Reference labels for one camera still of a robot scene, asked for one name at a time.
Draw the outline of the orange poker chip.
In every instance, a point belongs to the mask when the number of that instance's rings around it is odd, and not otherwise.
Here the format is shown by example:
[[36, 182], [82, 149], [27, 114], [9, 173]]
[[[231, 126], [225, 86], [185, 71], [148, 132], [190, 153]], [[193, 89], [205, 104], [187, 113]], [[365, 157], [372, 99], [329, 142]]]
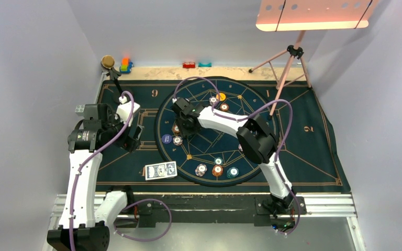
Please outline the orange poker chip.
[[178, 126], [177, 126], [176, 124], [173, 125], [172, 131], [173, 131], [173, 133], [174, 133], [175, 135], [177, 135], [177, 134], [180, 133], [179, 128], [178, 128]]
[[221, 105], [220, 105], [220, 110], [221, 110], [221, 111], [224, 111], [224, 112], [227, 112], [227, 111], [229, 110], [229, 105], [226, 104], [226, 103], [221, 104]]

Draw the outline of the purple small blind button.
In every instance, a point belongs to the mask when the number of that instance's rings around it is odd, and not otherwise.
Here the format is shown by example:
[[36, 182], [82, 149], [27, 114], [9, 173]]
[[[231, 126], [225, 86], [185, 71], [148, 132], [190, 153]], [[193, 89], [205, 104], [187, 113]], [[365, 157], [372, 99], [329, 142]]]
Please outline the purple small blind button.
[[170, 134], [164, 134], [161, 137], [161, 142], [164, 144], [169, 144], [173, 142], [173, 137]]

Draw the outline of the yellow big blind button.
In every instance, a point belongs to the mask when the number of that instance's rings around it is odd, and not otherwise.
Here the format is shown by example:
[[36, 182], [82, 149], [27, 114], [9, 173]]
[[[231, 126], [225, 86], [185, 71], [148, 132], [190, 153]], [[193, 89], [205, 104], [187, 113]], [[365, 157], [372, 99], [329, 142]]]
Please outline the yellow big blind button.
[[216, 99], [217, 99], [219, 102], [225, 101], [225, 100], [226, 100], [226, 95], [225, 95], [224, 93], [218, 93], [218, 94], [216, 95]]

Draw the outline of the teal poker chip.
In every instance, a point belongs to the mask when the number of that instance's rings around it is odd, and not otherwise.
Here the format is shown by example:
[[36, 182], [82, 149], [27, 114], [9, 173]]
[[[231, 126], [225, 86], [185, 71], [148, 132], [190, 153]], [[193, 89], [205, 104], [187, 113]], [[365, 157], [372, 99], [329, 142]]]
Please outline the teal poker chip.
[[215, 165], [222, 165], [223, 164], [223, 159], [220, 158], [220, 157], [216, 157], [214, 159], [214, 163], [215, 163]]

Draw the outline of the pink white chip stack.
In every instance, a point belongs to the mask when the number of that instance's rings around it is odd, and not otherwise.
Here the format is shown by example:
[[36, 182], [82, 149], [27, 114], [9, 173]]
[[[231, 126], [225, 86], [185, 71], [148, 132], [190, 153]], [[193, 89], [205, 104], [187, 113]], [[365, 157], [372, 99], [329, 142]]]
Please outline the pink white chip stack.
[[205, 164], [199, 164], [195, 168], [195, 175], [198, 177], [204, 176], [206, 172], [207, 172], [207, 166]]

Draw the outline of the orange chip stack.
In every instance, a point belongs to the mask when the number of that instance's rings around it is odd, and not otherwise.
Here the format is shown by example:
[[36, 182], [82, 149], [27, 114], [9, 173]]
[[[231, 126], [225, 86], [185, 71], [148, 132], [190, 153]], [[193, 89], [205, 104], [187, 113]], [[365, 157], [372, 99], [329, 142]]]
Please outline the orange chip stack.
[[215, 177], [219, 177], [223, 174], [223, 171], [224, 171], [224, 169], [221, 165], [215, 165], [212, 169], [212, 174]]

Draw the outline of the teal chip stack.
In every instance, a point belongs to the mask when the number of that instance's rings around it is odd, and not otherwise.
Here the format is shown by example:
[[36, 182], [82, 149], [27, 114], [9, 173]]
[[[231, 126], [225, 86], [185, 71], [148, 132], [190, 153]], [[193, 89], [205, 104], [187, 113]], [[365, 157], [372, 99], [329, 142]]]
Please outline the teal chip stack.
[[230, 167], [226, 173], [229, 179], [234, 179], [239, 175], [239, 170], [236, 167]]

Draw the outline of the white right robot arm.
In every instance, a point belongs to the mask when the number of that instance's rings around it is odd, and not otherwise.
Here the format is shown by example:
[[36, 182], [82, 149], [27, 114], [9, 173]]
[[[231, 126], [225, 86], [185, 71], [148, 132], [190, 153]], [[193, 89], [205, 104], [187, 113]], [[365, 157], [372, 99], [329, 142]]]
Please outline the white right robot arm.
[[259, 165], [268, 182], [272, 202], [267, 209], [273, 214], [291, 210], [296, 196], [279, 157], [285, 141], [278, 139], [260, 115], [266, 105], [248, 116], [241, 116], [217, 110], [214, 106], [194, 106], [185, 98], [172, 98], [172, 103], [171, 109], [183, 137], [195, 135], [200, 129], [212, 129], [235, 137], [245, 157]]

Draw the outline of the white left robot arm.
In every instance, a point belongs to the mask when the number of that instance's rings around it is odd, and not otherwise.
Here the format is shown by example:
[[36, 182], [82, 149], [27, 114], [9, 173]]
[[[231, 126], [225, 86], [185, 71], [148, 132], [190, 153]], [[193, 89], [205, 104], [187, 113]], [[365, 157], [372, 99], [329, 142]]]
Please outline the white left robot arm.
[[76, 107], [82, 120], [68, 136], [70, 178], [65, 206], [58, 228], [47, 233], [47, 243], [55, 250], [107, 250], [117, 214], [134, 210], [135, 199], [128, 187], [111, 188], [98, 208], [94, 200], [103, 150], [110, 145], [127, 152], [138, 148], [143, 126], [137, 126], [133, 136], [129, 131], [139, 110], [133, 101], [116, 110], [107, 104]]

